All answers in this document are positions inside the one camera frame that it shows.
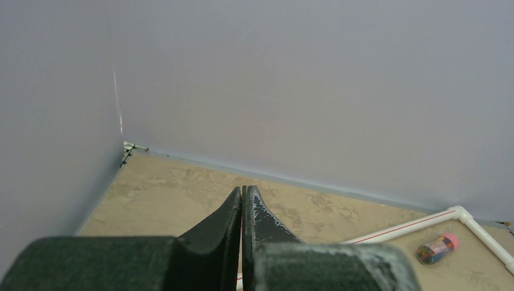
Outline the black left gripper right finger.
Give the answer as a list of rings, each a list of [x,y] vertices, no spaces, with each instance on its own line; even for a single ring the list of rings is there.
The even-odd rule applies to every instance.
[[[243,290],[421,290],[408,257],[387,244],[307,244],[242,189]]]

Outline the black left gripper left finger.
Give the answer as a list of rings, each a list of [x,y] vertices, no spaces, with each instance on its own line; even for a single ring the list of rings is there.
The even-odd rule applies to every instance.
[[[180,236],[60,236],[30,243],[2,290],[235,290],[241,189]]]

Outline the colourful tube with pink cap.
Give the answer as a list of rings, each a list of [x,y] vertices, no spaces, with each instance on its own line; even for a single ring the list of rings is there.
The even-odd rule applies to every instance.
[[[420,245],[416,250],[416,258],[421,264],[433,265],[449,253],[460,247],[460,240],[452,233],[445,233],[429,242]]]

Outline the metal corner bracket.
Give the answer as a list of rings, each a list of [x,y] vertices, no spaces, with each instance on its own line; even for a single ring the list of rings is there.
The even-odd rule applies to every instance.
[[[121,164],[119,167],[122,167],[123,165],[125,165],[127,163],[127,160],[129,159],[129,157],[132,156],[132,152],[134,150],[142,150],[144,152],[148,152],[149,148],[124,141],[124,153],[123,153],[122,161],[121,161]]]

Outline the white PVC pipe frame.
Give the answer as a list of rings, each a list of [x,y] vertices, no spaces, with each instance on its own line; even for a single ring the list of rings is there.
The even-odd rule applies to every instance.
[[[382,243],[449,220],[458,220],[462,225],[466,226],[500,261],[502,261],[502,263],[504,263],[505,268],[510,273],[513,273],[513,256],[506,251],[506,249],[503,248],[503,246],[501,246],[499,242],[497,242],[497,240],[495,240],[483,227],[481,227],[465,208],[461,206],[453,206],[445,211],[405,222],[355,239],[343,241],[342,243]]]

